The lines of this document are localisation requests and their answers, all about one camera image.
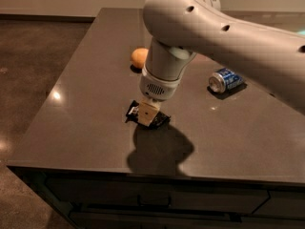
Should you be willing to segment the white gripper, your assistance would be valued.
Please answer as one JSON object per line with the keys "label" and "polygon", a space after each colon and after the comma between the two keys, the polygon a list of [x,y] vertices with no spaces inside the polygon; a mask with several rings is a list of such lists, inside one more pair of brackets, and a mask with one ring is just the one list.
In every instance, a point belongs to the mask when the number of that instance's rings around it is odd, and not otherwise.
{"label": "white gripper", "polygon": [[139,103],[139,124],[149,126],[153,122],[160,110],[160,103],[156,101],[173,97],[185,68],[195,56],[195,52],[169,47],[152,39],[140,79],[141,93],[151,99],[143,99]]}

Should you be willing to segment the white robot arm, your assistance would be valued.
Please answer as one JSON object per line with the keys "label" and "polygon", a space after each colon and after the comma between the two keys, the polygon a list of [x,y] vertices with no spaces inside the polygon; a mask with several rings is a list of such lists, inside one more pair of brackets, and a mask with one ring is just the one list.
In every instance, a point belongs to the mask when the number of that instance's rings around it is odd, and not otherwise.
{"label": "white robot arm", "polygon": [[146,0],[143,21],[152,42],[140,90],[154,108],[174,95],[200,53],[305,111],[304,36],[232,18],[219,0]]}

